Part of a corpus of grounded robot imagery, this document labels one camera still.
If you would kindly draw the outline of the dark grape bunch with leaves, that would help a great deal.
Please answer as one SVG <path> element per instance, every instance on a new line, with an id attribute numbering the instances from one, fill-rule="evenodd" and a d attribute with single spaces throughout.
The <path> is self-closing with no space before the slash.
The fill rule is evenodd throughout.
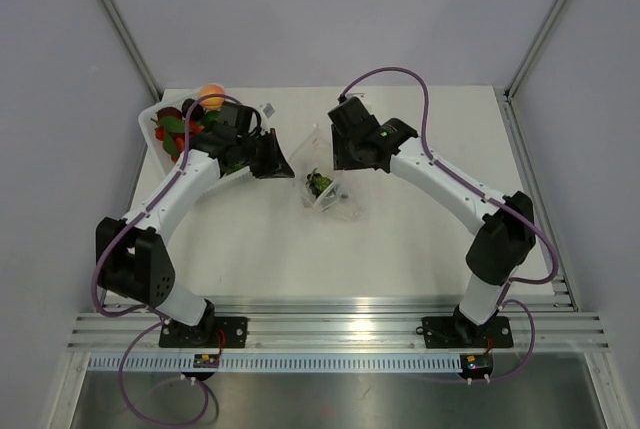
<path id="1" fill-rule="evenodd" d="M 349 194 L 336 180 L 323 175 L 317 168 L 306 175 L 303 194 L 312 204 L 324 206 L 349 199 Z"/>

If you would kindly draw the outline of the clear zip top bag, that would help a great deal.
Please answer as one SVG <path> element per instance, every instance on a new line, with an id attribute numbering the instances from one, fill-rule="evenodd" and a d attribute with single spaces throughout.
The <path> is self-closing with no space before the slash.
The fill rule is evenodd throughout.
<path id="1" fill-rule="evenodd" d="M 317 124 L 293 151 L 291 165 L 303 207 L 325 219 L 355 222 L 364 216 L 357 181 L 334 168 L 333 148 Z"/>

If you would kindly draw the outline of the red cherry bunch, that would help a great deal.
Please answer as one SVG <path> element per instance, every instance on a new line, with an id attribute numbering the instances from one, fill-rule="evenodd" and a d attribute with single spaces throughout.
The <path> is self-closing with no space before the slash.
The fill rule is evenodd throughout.
<path id="1" fill-rule="evenodd" d="M 185 149 L 185 119 L 164 116 L 154 120 L 155 138 L 161 142 L 163 151 L 176 163 Z"/>

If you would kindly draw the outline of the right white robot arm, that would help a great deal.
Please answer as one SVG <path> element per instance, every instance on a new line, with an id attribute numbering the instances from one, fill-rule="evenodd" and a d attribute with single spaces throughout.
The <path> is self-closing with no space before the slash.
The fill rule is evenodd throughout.
<path id="1" fill-rule="evenodd" d="M 474 237 L 465 261 L 471 271 L 466 292 L 454 310 L 456 338 L 476 345 L 490 330 L 506 284 L 535 246 L 531 199 L 518 191 L 503 195 L 505 208 L 490 203 L 480 184 L 466 180 L 422 148 L 415 129 L 397 118 L 381 124 L 357 97 L 339 98 L 329 111 L 336 170 L 382 170 L 422 190 L 453 214 Z"/>

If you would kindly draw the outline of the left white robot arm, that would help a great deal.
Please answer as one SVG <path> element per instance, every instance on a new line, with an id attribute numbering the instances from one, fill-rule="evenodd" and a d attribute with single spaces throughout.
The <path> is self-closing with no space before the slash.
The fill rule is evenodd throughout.
<path id="1" fill-rule="evenodd" d="M 96 267 L 91 297 L 97 312 L 114 317 L 98 297 L 104 289 L 133 300 L 162 320 L 176 324 L 195 347 L 216 334 L 215 308 L 176 280 L 167 245 L 196 201 L 229 174 L 241 169 L 255 179 L 289 179 L 274 130 L 262 126 L 253 107 L 225 98 L 218 116 L 199 133 L 185 130 L 184 148 L 161 185 L 119 219 L 104 218 L 96 228 Z"/>

